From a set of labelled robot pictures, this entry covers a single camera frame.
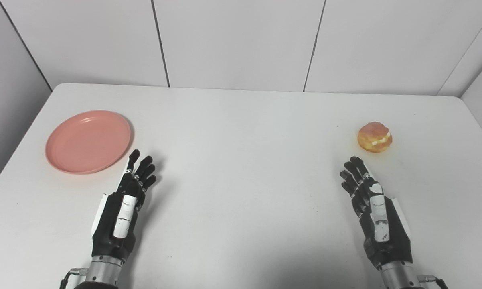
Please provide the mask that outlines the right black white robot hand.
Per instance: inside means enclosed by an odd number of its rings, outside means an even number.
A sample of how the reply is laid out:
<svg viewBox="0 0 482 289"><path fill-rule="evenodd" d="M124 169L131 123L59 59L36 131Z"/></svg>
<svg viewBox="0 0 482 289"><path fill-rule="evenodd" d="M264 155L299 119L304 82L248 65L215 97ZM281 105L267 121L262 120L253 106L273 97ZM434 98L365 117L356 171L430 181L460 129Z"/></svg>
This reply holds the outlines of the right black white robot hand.
<svg viewBox="0 0 482 289"><path fill-rule="evenodd" d="M384 195L364 161L350 157L340 177L365 236L364 251L373 266L378 269L393 261L413 263L411 241L395 205Z"/></svg>

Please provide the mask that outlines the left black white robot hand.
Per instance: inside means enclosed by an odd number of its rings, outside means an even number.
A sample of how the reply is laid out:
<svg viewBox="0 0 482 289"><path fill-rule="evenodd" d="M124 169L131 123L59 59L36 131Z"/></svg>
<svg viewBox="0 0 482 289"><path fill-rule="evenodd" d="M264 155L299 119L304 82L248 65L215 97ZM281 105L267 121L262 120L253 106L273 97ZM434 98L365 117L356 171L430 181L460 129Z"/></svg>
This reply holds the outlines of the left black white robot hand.
<svg viewBox="0 0 482 289"><path fill-rule="evenodd" d="M138 214L146 193L157 181L153 158L144 157L135 168L139 159L140 151L133 150L117 189L101 201L92 235L92 257L109 256L126 261L134 250Z"/></svg>

